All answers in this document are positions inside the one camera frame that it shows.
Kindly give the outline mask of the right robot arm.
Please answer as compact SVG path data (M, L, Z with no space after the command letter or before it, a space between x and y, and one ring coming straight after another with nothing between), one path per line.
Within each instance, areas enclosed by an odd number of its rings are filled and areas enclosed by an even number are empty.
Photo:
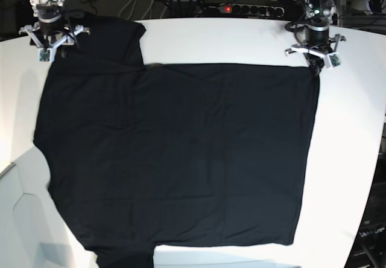
M30 43L38 50L40 62L52 63L58 49L63 46L77 46L77 36L90 33L88 27L71 24L66 3L67 0L30 0L37 22L21 27L19 34L30 38Z

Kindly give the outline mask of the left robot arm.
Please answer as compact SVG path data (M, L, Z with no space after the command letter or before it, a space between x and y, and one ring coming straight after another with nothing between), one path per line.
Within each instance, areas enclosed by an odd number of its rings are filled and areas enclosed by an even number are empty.
M298 20L285 25L296 40L296 44L286 49L285 54L303 54L311 74L317 77L322 69L341 65L337 49L346 38L340 34L333 37L329 34L336 14L333 0L303 0L302 7L303 13Z

